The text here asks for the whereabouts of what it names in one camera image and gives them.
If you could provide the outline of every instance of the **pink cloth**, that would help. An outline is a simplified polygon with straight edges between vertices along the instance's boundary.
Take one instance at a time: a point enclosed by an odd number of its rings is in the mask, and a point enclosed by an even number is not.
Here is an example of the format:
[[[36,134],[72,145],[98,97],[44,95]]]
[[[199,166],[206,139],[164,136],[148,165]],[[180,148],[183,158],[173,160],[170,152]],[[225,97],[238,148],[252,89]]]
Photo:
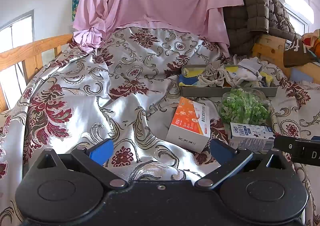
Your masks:
[[[228,54],[222,7],[238,5],[243,0],[80,0],[74,41],[92,51],[102,47],[116,28],[168,28],[222,43]]]

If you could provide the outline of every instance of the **wooden headboard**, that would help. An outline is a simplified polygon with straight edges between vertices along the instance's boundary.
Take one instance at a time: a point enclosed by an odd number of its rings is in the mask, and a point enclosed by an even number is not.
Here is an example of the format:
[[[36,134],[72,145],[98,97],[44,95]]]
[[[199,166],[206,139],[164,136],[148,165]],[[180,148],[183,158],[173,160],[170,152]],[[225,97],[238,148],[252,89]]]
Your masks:
[[[72,34],[65,34],[28,43],[0,53],[0,71],[18,62],[22,62],[24,78],[26,84],[28,84],[33,76],[43,67],[42,52],[54,49],[54,56],[57,57],[61,53],[61,45],[71,42]],[[0,112],[7,109],[8,106],[0,84]]]

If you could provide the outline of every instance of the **window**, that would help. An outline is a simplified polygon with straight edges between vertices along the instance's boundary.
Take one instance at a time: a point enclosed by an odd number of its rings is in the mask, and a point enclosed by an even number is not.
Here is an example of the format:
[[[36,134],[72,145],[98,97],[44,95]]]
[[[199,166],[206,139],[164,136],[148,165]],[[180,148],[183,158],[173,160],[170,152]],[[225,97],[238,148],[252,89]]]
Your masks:
[[[288,11],[290,23],[292,24],[294,31],[298,33],[299,35],[304,35],[306,33],[306,30],[308,29],[307,23],[305,23],[302,19],[297,17],[294,13],[291,11]]]
[[[0,53],[32,43],[33,33],[33,11],[30,11],[0,28]],[[22,63],[1,71],[0,84],[8,107],[13,108],[26,88]]]

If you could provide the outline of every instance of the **white box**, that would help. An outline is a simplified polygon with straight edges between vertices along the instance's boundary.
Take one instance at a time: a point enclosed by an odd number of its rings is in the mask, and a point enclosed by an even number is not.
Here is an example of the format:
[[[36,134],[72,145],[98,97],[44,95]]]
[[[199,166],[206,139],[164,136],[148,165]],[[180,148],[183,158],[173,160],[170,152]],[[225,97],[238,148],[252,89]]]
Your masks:
[[[234,149],[268,152],[275,139],[271,127],[230,123],[229,145]]]
[[[209,108],[181,97],[166,141],[201,153],[210,138]]]

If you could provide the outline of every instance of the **gray tray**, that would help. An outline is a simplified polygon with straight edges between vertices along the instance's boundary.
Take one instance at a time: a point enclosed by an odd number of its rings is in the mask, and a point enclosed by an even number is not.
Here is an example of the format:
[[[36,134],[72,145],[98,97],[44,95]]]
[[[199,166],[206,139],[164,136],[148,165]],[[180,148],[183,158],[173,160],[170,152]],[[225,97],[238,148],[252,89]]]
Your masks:
[[[182,67],[182,71],[184,68],[202,68],[206,67],[205,64],[187,64]],[[183,97],[222,97],[222,95],[231,90],[230,87],[180,87],[181,88],[181,96]],[[262,91],[266,97],[275,97],[277,94],[278,87],[272,82],[271,87],[266,88],[254,88]]]

